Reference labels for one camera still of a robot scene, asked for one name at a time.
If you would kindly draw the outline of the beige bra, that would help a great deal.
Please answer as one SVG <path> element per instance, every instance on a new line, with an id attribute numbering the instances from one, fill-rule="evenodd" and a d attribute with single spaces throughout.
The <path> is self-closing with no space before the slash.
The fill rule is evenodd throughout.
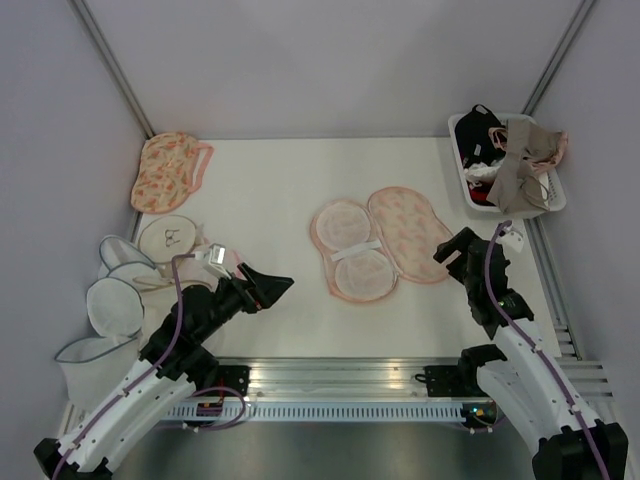
<path id="1" fill-rule="evenodd" d="M 555 169 L 543 165 L 536 168 L 525 160 L 526 150 L 532 146 L 535 134 L 544 135 L 548 131 L 525 118 L 507 121 L 508 144 L 503 164 L 492 184 L 488 200 L 505 215 L 539 214 L 548 211 L 547 188 L 541 177 Z"/>

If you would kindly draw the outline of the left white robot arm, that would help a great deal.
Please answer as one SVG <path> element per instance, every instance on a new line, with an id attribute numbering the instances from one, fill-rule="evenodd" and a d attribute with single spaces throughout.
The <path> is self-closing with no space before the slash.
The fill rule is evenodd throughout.
<path id="1" fill-rule="evenodd" d="M 271 308 L 293 286 L 290 277 L 245 263 L 216 289 L 179 287 L 177 301 L 120 383 L 71 433 L 45 438 L 34 455 L 49 479 L 109 479 L 129 451 L 177 404 L 227 392 L 219 361 L 205 342 L 239 313 Z"/>

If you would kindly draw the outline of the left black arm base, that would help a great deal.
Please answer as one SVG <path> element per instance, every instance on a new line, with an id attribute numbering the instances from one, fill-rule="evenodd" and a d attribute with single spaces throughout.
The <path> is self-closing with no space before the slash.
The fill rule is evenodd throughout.
<path id="1" fill-rule="evenodd" d="M 229 387 L 245 396 L 250 384 L 250 372 L 248 365 L 219 365 L 215 374 L 209 376 L 198 389 Z"/>

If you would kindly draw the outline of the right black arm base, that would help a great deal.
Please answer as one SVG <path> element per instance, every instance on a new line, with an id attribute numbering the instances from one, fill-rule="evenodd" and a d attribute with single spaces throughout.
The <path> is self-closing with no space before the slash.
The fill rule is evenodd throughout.
<path id="1" fill-rule="evenodd" d="M 471 398 L 474 395 L 456 365 L 425 366 L 423 376 L 430 398 Z"/>

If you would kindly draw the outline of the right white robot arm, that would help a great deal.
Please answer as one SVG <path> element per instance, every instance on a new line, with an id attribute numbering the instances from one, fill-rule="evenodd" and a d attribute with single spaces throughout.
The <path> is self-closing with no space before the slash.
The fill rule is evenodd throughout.
<path id="1" fill-rule="evenodd" d="M 532 310 L 508 285 L 509 265 L 498 239 L 464 228 L 441 243 L 433 258 L 466 292 L 472 318 L 489 341 L 460 354 L 459 388 L 486 394 L 513 425 L 531 453 L 537 479 L 622 479 L 628 437 L 607 423 L 571 384 L 543 347 Z"/>

